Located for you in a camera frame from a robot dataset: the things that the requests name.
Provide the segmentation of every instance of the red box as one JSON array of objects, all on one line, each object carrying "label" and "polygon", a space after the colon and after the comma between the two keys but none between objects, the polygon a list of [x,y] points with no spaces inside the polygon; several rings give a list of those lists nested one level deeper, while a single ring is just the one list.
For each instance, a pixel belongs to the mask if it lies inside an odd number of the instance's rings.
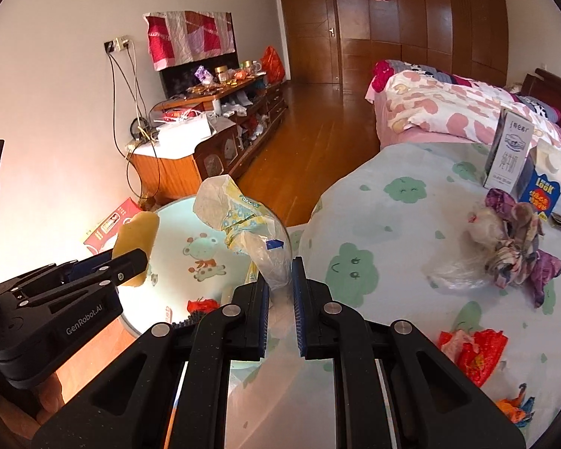
[{"label": "red box", "polygon": [[96,228],[83,244],[91,251],[92,255],[97,255],[108,248],[106,244],[118,235],[122,225],[126,225],[133,217],[140,213],[141,209],[133,199],[128,198]]}]

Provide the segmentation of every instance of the yellow diaper package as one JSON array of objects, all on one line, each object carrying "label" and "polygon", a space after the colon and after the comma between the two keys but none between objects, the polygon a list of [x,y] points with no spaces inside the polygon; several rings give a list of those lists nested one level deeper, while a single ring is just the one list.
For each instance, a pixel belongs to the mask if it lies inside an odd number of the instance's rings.
[{"label": "yellow diaper package", "polygon": [[[203,181],[193,212],[210,228],[226,233],[230,250],[249,255],[272,290],[289,284],[293,254],[285,226],[263,204],[244,196],[229,175]],[[252,265],[247,282],[255,278]]]}]

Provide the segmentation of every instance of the milk carton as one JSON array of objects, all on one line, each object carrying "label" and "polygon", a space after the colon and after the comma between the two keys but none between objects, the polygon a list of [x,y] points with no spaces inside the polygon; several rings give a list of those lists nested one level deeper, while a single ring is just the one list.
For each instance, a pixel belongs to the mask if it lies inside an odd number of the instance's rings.
[{"label": "milk carton", "polygon": [[501,189],[513,192],[522,172],[534,125],[524,117],[508,109],[501,109],[495,139],[486,160],[487,189]]},{"label": "milk carton", "polygon": [[516,185],[519,202],[529,202],[547,220],[561,195],[561,152],[543,139],[530,153]]}]

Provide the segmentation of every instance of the yellow sponge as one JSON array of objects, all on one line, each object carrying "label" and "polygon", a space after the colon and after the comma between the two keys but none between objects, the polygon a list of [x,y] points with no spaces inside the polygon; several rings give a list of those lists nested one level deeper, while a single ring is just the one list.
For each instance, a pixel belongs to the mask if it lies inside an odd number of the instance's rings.
[{"label": "yellow sponge", "polygon": [[[131,221],[122,225],[118,231],[117,242],[112,249],[112,258],[117,258],[139,248],[145,253],[149,261],[159,225],[160,217],[156,213],[149,213],[148,211],[137,213]],[[133,277],[123,285],[139,287],[145,282],[147,274],[148,270],[145,269],[144,272]]]}]

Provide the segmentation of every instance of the pink and white comforter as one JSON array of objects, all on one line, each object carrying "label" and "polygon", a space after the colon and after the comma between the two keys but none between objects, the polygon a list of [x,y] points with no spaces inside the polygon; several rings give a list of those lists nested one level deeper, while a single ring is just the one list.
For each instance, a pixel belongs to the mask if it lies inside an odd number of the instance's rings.
[{"label": "pink and white comforter", "polygon": [[542,138],[561,150],[556,125],[514,102],[507,91],[488,84],[469,88],[404,71],[389,79],[385,92],[387,125],[395,133],[417,126],[491,145],[505,107],[534,124],[533,146]]}]

